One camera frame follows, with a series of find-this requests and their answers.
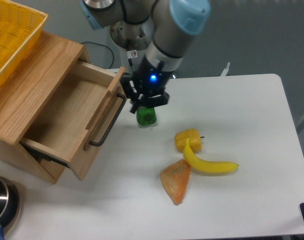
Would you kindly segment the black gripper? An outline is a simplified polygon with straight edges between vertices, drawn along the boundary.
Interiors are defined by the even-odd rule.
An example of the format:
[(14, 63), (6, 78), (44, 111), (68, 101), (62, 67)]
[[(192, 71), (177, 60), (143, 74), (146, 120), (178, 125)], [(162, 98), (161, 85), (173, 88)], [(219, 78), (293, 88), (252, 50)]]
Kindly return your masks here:
[(167, 71), (164, 68), (163, 60), (154, 66), (144, 56), (133, 74), (134, 87), (131, 86), (129, 77), (121, 78), (120, 84), (132, 104), (130, 109), (132, 114), (135, 114), (140, 106), (155, 108), (168, 104), (170, 96), (165, 88), (174, 71)]

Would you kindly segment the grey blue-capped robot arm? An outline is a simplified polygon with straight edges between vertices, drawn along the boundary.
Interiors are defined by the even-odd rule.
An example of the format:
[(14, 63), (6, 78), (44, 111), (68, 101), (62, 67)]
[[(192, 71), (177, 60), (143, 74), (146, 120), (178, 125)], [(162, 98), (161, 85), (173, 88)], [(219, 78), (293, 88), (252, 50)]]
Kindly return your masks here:
[(109, 27), (130, 76), (121, 86), (135, 113), (166, 105), (166, 84), (211, 14), (207, 0), (82, 0), (94, 30)]

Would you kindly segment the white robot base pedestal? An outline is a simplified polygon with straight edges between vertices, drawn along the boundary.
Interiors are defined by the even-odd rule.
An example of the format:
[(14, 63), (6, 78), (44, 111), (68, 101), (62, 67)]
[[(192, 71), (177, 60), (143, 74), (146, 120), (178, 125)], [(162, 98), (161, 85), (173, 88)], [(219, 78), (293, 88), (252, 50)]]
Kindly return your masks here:
[(149, 17), (141, 24), (129, 24), (119, 21), (110, 26), (110, 37), (118, 46), (121, 65), (131, 76), (145, 56), (154, 33), (154, 24)]

